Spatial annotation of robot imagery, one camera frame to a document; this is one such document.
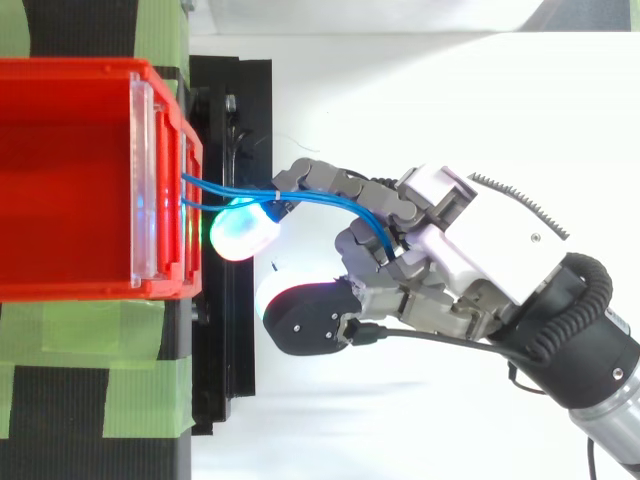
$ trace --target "red storage container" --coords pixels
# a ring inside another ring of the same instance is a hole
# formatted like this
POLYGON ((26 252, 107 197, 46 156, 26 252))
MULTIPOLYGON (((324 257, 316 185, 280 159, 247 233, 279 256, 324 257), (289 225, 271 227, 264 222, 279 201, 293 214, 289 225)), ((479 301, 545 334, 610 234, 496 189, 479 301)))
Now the red storage container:
POLYGON ((0 59, 0 302, 201 289, 202 144, 136 59, 0 59))

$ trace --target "gray metal cylinder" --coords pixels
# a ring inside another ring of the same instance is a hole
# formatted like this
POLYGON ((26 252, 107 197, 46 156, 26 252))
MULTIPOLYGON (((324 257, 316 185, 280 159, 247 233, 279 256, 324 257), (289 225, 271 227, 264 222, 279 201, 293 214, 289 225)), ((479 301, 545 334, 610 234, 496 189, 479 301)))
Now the gray metal cylinder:
POLYGON ((604 402, 569 414, 594 442, 640 478, 640 364, 604 402))

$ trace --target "blue cable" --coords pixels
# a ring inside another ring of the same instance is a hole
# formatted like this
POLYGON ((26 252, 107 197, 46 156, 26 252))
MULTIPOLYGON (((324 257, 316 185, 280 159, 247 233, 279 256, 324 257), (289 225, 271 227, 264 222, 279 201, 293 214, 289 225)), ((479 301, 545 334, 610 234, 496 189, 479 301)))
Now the blue cable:
POLYGON ((214 206, 214 205, 203 205, 201 203, 196 203, 196 202, 192 202, 190 200, 187 200, 186 198, 182 197, 182 203, 184 203, 185 205, 189 206, 189 207, 193 207, 193 208, 197 208, 199 210, 203 210, 205 212, 222 212, 224 210, 235 210, 236 208, 242 208, 242 207, 246 207, 248 205, 253 205, 255 203, 264 203, 267 200, 251 200, 248 202, 243 202, 243 203, 237 203, 235 205, 218 205, 218 206, 214 206))
MULTIPOLYGON (((273 201, 276 197, 275 191, 246 190, 240 188, 236 189, 232 187, 223 187, 214 183, 205 182, 186 174, 183 174, 183 178, 206 191, 215 193, 216 195, 228 197, 251 196, 264 198, 267 201, 273 201)), ((380 237, 383 246, 385 247, 386 253, 391 254, 390 258, 395 258, 393 255, 393 247, 386 232, 384 231, 384 228, 382 227, 382 225, 380 225, 378 219, 375 218, 375 216, 371 212, 369 212, 361 205, 358 205, 355 202, 338 197, 336 195, 324 192, 282 192, 280 198, 283 200, 306 201, 312 203, 320 203, 323 205, 331 205, 349 210, 359 215, 369 224, 376 235, 380 237)))
MULTIPOLYGON (((248 190, 241 188, 232 188, 232 187, 223 187, 221 185, 216 185, 214 183, 209 183, 204 180, 200 180, 199 178, 192 177, 191 175, 182 174, 182 178, 187 182, 196 185, 202 190, 214 193, 216 195, 229 197, 229 198, 238 198, 238 197, 250 197, 253 200, 250 203, 263 203, 268 201, 274 201, 276 199, 276 192, 272 190, 248 190)), ((281 192, 280 198, 282 200, 289 201, 302 201, 302 202, 310 202, 317 203, 321 205, 329 205, 333 207, 342 208, 344 210, 348 210, 356 215, 360 216, 371 229, 376 233, 376 235, 380 238, 382 246, 384 247, 385 253, 389 260, 395 258, 395 254, 393 252, 393 246, 391 244, 391 240, 386 234, 384 228, 378 221, 378 219, 366 208, 362 205, 358 205, 351 200, 347 200, 345 198, 338 197, 337 195, 333 195, 325 192, 313 192, 313 191, 305 191, 305 192, 281 192)), ((187 205, 190 205, 194 208, 202 208, 207 211, 222 211, 227 208, 240 208, 246 205, 249 205, 249 202, 237 204, 237 205, 228 205, 228 206, 206 206, 195 204, 193 202, 188 202, 183 199, 183 202, 187 205)))

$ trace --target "black coiled cord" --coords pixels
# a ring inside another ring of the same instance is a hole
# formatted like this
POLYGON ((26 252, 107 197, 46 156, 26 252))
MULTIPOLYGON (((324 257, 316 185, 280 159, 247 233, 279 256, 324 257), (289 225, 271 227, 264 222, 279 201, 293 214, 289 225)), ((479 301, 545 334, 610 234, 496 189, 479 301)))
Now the black coiled cord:
POLYGON ((395 180, 393 178, 372 178, 371 181, 379 183, 380 185, 384 185, 385 187, 390 188, 391 190, 395 190, 396 183, 398 183, 398 180, 395 180))
POLYGON ((545 365, 564 344, 602 316, 613 295, 611 277, 597 260, 569 253, 563 264, 582 277, 587 288, 576 303, 550 320, 529 345, 529 352, 545 365))

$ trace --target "glowing fingertip sensor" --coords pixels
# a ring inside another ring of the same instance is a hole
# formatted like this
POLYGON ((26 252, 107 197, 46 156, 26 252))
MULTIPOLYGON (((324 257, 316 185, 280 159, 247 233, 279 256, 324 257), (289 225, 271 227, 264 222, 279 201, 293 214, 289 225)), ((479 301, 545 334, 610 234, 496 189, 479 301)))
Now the glowing fingertip sensor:
MULTIPOLYGON (((250 202, 236 198, 229 205, 250 202)), ((259 203, 223 210, 216 216, 209 238, 222 258, 238 262, 253 257, 280 234, 280 224, 274 222, 259 203)))

